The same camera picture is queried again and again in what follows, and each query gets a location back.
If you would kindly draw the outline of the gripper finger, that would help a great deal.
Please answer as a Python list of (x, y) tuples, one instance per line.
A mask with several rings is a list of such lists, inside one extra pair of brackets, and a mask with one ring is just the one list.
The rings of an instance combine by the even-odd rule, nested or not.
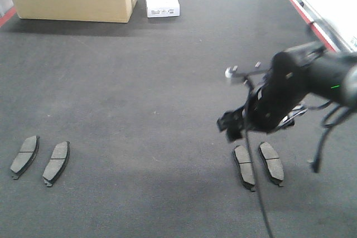
[(247, 137), (243, 111), (244, 109), (228, 110), (216, 122), (219, 132), (225, 132), (228, 142)]
[(278, 129), (287, 129), (295, 125), (294, 115), (288, 114), (285, 116), (278, 125)]

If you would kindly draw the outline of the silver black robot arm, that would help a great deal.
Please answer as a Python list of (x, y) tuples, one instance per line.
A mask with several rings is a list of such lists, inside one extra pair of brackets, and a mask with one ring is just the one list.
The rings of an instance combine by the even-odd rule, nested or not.
[(218, 119), (218, 130), (230, 142), (241, 139), (244, 130), (273, 132), (307, 94), (356, 111), (356, 53), (310, 42), (275, 54), (246, 103)]

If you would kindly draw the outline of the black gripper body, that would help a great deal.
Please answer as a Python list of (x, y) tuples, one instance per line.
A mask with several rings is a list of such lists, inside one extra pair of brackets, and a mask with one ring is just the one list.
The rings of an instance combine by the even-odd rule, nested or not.
[(249, 76), (242, 78), (251, 92), (245, 104), (238, 109), (239, 132), (256, 131), (271, 133), (283, 118), (307, 95), (306, 83), (298, 76), (266, 76), (254, 87)]

